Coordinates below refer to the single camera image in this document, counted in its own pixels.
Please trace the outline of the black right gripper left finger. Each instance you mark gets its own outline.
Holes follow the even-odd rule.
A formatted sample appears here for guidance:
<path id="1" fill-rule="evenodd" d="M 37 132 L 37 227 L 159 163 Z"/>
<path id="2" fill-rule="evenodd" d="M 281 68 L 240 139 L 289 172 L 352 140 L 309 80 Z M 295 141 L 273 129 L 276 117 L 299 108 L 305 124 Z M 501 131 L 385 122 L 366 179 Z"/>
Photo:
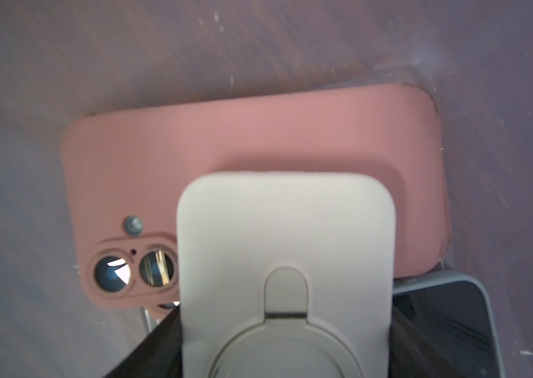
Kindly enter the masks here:
<path id="1" fill-rule="evenodd" d="M 108 378 L 183 377 L 182 327 L 176 307 L 121 363 Z"/>

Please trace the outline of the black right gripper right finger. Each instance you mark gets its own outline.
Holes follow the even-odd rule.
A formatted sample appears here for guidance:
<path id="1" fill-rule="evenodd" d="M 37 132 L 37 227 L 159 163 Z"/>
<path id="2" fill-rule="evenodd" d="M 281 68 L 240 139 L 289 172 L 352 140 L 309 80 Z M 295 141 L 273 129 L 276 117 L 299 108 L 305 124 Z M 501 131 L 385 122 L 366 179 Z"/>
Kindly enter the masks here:
<path id="1" fill-rule="evenodd" d="M 396 307 L 389 330 L 388 377 L 464 377 Z"/>

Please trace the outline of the white phone black screen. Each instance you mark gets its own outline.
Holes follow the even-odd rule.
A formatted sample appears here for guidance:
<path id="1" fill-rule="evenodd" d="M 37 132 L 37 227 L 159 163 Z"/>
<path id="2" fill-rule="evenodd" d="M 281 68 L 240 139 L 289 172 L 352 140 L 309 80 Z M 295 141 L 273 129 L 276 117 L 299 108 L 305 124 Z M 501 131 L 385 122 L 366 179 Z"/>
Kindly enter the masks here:
<path id="1" fill-rule="evenodd" d="M 395 280 L 393 308 L 462 376 L 506 376 L 490 298 L 474 277 L 441 270 Z"/>

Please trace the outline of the beige cased phone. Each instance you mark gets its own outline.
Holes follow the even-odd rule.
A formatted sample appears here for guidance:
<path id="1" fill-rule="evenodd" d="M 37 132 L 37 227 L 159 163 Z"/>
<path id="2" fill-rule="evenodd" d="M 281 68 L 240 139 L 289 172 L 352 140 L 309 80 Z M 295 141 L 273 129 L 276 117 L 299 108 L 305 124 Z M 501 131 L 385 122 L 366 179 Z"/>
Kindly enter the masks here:
<path id="1" fill-rule="evenodd" d="M 178 203 L 186 377 L 385 377 L 396 210 L 351 173 L 215 173 Z"/>

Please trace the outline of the pink cased phone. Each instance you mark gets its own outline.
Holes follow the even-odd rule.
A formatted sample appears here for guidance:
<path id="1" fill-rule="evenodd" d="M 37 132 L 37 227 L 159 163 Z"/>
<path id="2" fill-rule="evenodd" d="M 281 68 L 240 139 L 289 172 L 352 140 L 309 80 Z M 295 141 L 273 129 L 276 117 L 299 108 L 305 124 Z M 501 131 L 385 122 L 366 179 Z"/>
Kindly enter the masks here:
<path id="1" fill-rule="evenodd" d="M 415 277 L 452 222 L 430 94 L 388 83 L 86 117 L 62 142 L 79 277 L 112 309 L 203 311 L 291 265 L 333 291 Z"/>

